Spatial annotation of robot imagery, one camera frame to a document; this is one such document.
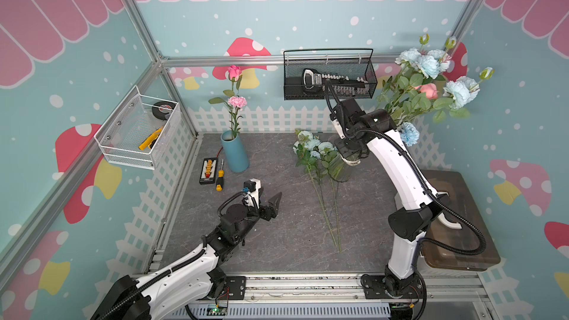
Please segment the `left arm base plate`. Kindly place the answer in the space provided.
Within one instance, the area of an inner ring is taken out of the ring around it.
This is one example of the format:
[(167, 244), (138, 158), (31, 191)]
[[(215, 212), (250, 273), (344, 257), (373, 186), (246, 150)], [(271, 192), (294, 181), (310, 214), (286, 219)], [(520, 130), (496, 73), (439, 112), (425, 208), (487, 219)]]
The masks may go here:
[(222, 292), (218, 300), (244, 300), (247, 278), (245, 276), (228, 276), (222, 283)]

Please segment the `teal ceramic vase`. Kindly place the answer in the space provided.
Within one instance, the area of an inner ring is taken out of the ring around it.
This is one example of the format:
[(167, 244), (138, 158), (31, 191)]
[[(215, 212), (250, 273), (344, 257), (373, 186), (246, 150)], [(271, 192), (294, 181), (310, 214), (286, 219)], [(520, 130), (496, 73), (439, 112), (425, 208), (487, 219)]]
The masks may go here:
[(249, 168), (250, 162), (239, 134), (233, 136), (231, 130), (221, 135), (222, 149), (229, 169), (234, 173), (242, 173)]

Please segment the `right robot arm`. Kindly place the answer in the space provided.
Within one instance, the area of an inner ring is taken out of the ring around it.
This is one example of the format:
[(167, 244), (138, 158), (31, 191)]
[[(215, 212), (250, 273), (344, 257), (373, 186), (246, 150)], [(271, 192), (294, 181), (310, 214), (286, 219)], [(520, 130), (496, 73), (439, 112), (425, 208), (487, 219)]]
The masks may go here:
[[(389, 113), (364, 112), (354, 99), (340, 100), (330, 83), (325, 84), (325, 100), (330, 105), (330, 119), (339, 134), (334, 142), (342, 158), (373, 154), (397, 189), (400, 209), (388, 216), (394, 232), (391, 257), (382, 276), (363, 275), (361, 285), (366, 299), (401, 299), (412, 292), (419, 299), (426, 296), (426, 285), (416, 268), (422, 244), (434, 244), (452, 253), (475, 256), (483, 253), (487, 242), (481, 230), (445, 205), (447, 194), (438, 192), (425, 178), (404, 142)], [(470, 229), (479, 244), (462, 250), (428, 238), (431, 223), (442, 212), (453, 216)]]

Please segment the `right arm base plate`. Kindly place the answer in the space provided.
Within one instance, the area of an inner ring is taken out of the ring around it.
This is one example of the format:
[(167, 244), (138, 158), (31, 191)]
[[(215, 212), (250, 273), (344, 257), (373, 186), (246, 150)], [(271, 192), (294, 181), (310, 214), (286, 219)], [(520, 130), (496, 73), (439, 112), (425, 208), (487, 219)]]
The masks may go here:
[(360, 278), (366, 299), (410, 299), (420, 300), (425, 286), (416, 275), (398, 279), (392, 275), (364, 274)]

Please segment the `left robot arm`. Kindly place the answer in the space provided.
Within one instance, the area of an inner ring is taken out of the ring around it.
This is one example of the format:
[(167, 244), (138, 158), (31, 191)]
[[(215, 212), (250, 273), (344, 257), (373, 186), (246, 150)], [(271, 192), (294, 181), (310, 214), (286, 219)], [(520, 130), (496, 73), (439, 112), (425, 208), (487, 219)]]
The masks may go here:
[(194, 250), (158, 271), (115, 281), (93, 319), (165, 319), (190, 302), (226, 296), (231, 288), (221, 266), (258, 221), (278, 216), (282, 193), (262, 201), (263, 190), (259, 179), (245, 181), (241, 191), (220, 204), (218, 225)]

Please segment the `clear glass vase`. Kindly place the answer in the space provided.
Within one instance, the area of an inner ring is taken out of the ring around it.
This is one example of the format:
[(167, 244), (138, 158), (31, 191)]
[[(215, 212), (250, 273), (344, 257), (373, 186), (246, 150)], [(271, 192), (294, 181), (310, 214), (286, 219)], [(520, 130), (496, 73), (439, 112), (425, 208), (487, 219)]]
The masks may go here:
[(327, 168), (328, 175), (335, 182), (347, 182), (351, 178), (356, 166), (360, 163), (361, 161), (358, 154), (344, 157), (340, 152), (337, 152), (335, 157), (329, 162)]

